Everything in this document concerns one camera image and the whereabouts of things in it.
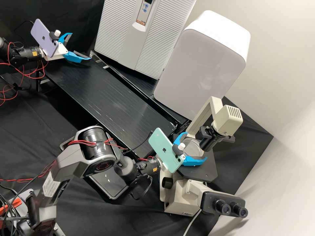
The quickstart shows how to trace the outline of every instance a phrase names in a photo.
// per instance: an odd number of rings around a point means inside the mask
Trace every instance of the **white appliance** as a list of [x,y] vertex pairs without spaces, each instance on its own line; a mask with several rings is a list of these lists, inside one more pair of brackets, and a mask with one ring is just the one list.
[[196,0],[105,0],[95,51],[158,79]]
[[180,35],[154,97],[193,120],[210,96],[223,98],[246,65],[250,33],[205,11]]

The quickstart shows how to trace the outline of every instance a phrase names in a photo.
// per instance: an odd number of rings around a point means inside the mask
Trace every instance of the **mint green smartphone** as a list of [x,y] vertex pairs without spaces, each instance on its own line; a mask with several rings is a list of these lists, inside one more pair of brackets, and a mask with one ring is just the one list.
[[175,155],[172,149],[173,144],[160,128],[155,129],[149,138],[149,144],[169,172],[174,173],[183,164],[183,157]]

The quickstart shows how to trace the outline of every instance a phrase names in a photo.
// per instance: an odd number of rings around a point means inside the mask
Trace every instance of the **purple smartphone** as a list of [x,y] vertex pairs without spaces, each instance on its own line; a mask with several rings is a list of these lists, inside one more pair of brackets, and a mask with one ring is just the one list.
[[59,43],[58,41],[52,40],[50,38],[49,30],[40,19],[36,19],[34,22],[34,25],[31,29],[31,35],[48,57],[52,57],[54,55],[59,46]]

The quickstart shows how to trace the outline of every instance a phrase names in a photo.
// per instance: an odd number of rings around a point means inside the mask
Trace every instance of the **white knob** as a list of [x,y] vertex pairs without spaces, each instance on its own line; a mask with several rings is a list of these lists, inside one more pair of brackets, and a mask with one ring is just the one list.
[[54,35],[55,35],[56,37],[59,37],[59,36],[61,35],[60,30],[56,30],[55,33],[54,33]]
[[183,151],[185,147],[186,147],[186,145],[184,143],[180,143],[178,145],[178,149],[181,150],[181,151]]

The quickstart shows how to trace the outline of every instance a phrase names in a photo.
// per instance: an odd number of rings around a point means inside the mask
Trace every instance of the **orange component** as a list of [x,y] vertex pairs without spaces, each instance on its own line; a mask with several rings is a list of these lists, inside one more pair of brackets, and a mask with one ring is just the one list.
[[[14,207],[14,208],[16,208],[16,207],[18,207],[19,205],[21,205],[22,204],[22,201],[21,201],[21,199],[19,199],[19,198],[16,198],[14,201],[13,201],[13,204],[12,204],[12,206]],[[4,207],[1,207],[0,208],[0,215],[3,215],[7,210],[8,210],[8,205],[5,205],[5,208],[6,209],[4,209]],[[2,229],[2,225],[3,225],[3,221],[0,221],[0,229]]]

